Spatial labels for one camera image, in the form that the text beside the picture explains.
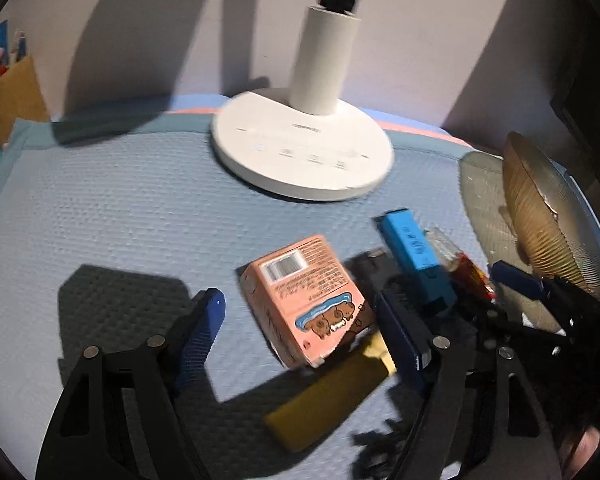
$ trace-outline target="metal screw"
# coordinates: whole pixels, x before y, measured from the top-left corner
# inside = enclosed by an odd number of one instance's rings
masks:
[[[96,355],[98,355],[99,351],[100,350],[98,350],[97,346],[89,346],[84,349],[82,355],[84,355],[87,359],[93,359],[94,357],[96,357]]]
[[[509,348],[508,346],[501,346],[500,348],[498,348],[498,354],[500,354],[501,357],[504,357],[507,360],[511,360],[515,355],[515,352],[513,351],[513,348]]]
[[[444,336],[437,335],[433,338],[433,346],[440,348],[441,350],[446,350],[451,346],[451,341]]]
[[[159,348],[164,345],[164,337],[161,335],[152,335],[149,339],[146,340],[146,343],[151,348]]]

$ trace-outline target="white wall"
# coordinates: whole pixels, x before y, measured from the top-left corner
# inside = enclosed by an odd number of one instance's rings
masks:
[[[2,17],[26,31],[50,111],[61,114],[134,96],[235,92],[258,78],[286,86],[314,1],[10,0]],[[346,100],[496,149],[516,128],[569,158],[574,143],[548,101],[572,0],[360,0],[358,13]]]

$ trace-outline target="snack package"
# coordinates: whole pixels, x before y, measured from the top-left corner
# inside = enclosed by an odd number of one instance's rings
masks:
[[[354,327],[365,304],[321,235],[250,263],[240,286],[288,368],[321,365]]]
[[[426,232],[436,258],[454,282],[482,300],[494,300],[496,294],[489,279],[439,228]]]

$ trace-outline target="white desk lamp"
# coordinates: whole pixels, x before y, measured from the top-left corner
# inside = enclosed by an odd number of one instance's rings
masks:
[[[245,92],[220,108],[214,146],[237,176],[283,196],[330,202],[369,192],[391,170],[385,132],[338,99],[360,22],[355,1],[309,7],[290,88]]]

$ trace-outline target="blue box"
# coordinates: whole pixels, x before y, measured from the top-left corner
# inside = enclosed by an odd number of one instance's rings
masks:
[[[380,222],[380,229],[400,269],[413,283],[414,298],[410,299],[418,306],[424,306],[442,298],[446,306],[444,311],[450,309],[457,298],[449,276],[440,266],[411,211],[402,209],[387,213]]]

